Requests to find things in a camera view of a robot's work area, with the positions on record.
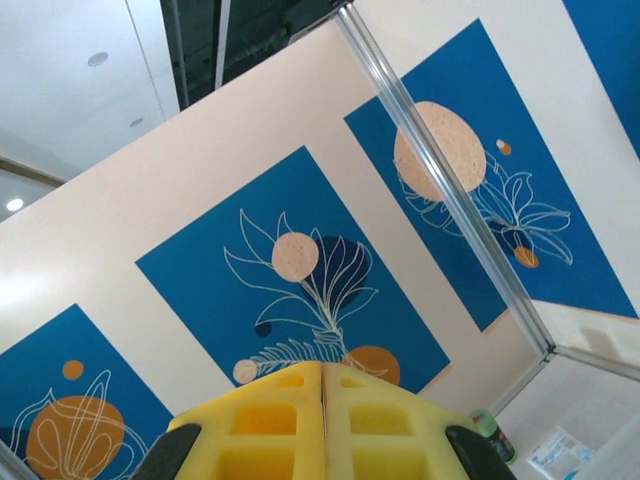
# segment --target white line art flower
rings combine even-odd
[[[100,475],[116,455],[126,464],[111,480],[125,480],[148,448],[144,440],[122,421],[106,401],[111,372],[102,371],[82,396],[56,399],[53,390],[16,417],[9,448],[16,453],[25,428],[29,428],[23,460],[41,477],[88,480]]]
[[[438,112],[444,116],[455,116],[456,122],[462,121],[460,117],[442,106],[438,106]],[[450,132],[443,128],[443,122],[439,123],[439,130],[436,132],[438,143],[445,141],[446,145],[474,144],[477,150],[479,139],[470,137],[467,132],[461,135],[460,132]],[[501,151],[505,154],[511,153],[511,146],[504,144]],[[462,146],[458,150],[450,148],[451,152],[466,152]],[[573,263],[573,254],[569,247],[558,236],[569,227],[571,223],[571,213],[560,210],[548,203],[534,201],[534,191],[531,187],[532,174],[521,171],[509,175],[498,163],[496,158],[488,151],[484,150],[486,159],[486,173],[482,181],[473,190],[468,192],[470,198],[478,208],[482,218],[494,233],[498,243],[508,255],[515,258],[524,266],[535,268],[539,265],[538,253],[544,253],[551,257],[562,260],[567,265]],[[457,170],[465,161],[464,157],[455,159]],[[441,229],[442,231],[454,235],[462,236],[449,210],[442,201],[425,198],[409,185],[402,172],[398,169],[398,178],[402,186],[404,196],[413,210],[418,212],[422,219],[429,225]]]
[[[256,333],[264,337],[273,324],[288,323],[310,329],[313,340],[289,338],[240,360],[234,368],[238,383],[305,360],[345,362],[372,374],[385,373],[367,369],[350,355],[342,329],[343,323],[367,307],[378,293],[365,286],[372,256],[364,244],[341,236],[323,237],[317,228],[309,235],[295,231],[285,212],[280,214],[272,236],[240,210],[240,230],[249,255],[238,256],[224,247],[229,269],[243,285],[276,297],[258,314]],[[273,272],[274,281],[280,277],[291,288],[266,284],[265,269]],[[251,280],[252,274],[258,275],[256,280]]]

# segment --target orange circle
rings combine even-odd
[[[46,480],[96,478],[124,440],[116,407],[99,398],[73,396],[47,405],[27,437],[29,466]]]
[[[62,375],[64,375],[64,378],[67,380],[77,380],[82,376],[83,372],[84,365],[78,360],[69,360],[62,367]]]
[[[515,248],[513,253],[516,256],[516,260],[527,268],[536,268],[540,265],[538,256],[527,247],[518,246]]]
[[[348,363],[349,359],[362,365],[371,375],[394,385],[400,384],[400,364],[393,353],[385,348],[369,345],[354,348],[343,362]]]

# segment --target yellow foam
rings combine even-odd
[[[202,427],[176,480],[325,480],[321,389],[304,362],[174,418]]]
[[[328,479],[468,480],[445,428],[470,420],[344,365],[323,377]]]

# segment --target floral mural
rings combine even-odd
[[[640,3],[616,0],[563,0],[613,108],[640,157]]]
[[[521,265],[536,268],[540,265],[538,254],[555,257],[567,265],[573,263],[573,254],[569,247],[560,238],[560,232],[569,227],[571,213],[560,210],[548,203],[534,201],[534,192],[531,186],[533,174],[527,171],[516,172],[509,175],[496,157],[484,150],[478,137],[471,127],[464,123],[459,116],[446,107],[433,102],[420,102],[417,104],[426,123],[432,126],[436,132],[436,138],[443,145],[448,158],[454,165],[461,165],[458,171],[467,168],[468,155],[478,152],[477,163],[484,163],[483,175],[479,182],[469,190],[469,196],[478,208],[478,211],[494,233],[503,251],[514,257]],[[499,140],[498,148],[503,155],[511,155],[512,147]],[[398,135],[396,144],[406,143],[401,135]],[[465,145],[475,144],[471,149]],[[408,145],[400,150],[401,156],[396,156],[394,164],[398,169],[398,178],[406,200],[411,207],[418,212],[422,219],[429,225],[441,228],[444,232],[462,237],[457,224],[449,213],[441,199],[432,199],[436,194],[435,187],[419,165],[419,160],[408,151]],[[410,162],[415,167],[407,170],[405,160],[411,156]],[[418,193],[425,185],[433,189],[434,195]]]
[[[305,148],[137,265],[236,384],[320,360],[418,392],[449,363]]]
[[[402,81],[529,295],[637,318],[482,23]],[[345,120],[485,330],[506,307],[421,162],[377,98]]]
[[[78,307],[0,355],[0,375],[0,440],[42,479],[128,479],[171,419]]]
[[[251,258],[241,258],[226,248],[224,250],[229,268],[245,286],[267,289],[278,295],[278,298],[258,315],[255,322],[256,332],[266,336],[273,323],[286,322],[308,328],[313,341],[300,342],[295,338],[289,338],[287,342],[264,347],[257,355],[240,360],[236,364],[236,381],[246,383],[258,375],[268,374],[300,361],[318,360],[345,362],[398,383],[399,366],[391,352],[381,347],[370,347],[367,356],[370,357],[373,353],[371,349],[375,348],[377,363],[387,363],[382,370],[372,369],[358,361],[357,350],[352,354],[345,344],[343,323],[349,318],[356,318],[354,314],[366,308],[378,293],[375,288],[365,285],[372,262],[371,252],[366,245],[350,242],[343,237],[323,237],[317,228],[313,228],[308,235],[297,232],[289,226],[285,212],[280,214],[276,236],[272,238],[243,211],[240,215],[242,229],[257,229],[273,245],[271,257],[263,258],[250,245],[247,235],[243,232],[243,238],[252,253]],[[250,263],[255,265],[255,268],[271,269],[293,288],[280,289],[249,283],[234,269],[233,265],[236,262]],[[353,305],[353,301],[359,296],[366,298],[351,308],[349,305]],[[301,305],[306,315],[287,318],[287,309],[282,307],[289,302]]]

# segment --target bottle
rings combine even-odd
[[[509,439],[500,430],[493,415],[484,408],[478,408],[471,412],[469,418],[478,428],[480,435],[489,441],[502,461],[507,465],[512,465],[518,458],[518,454]]]

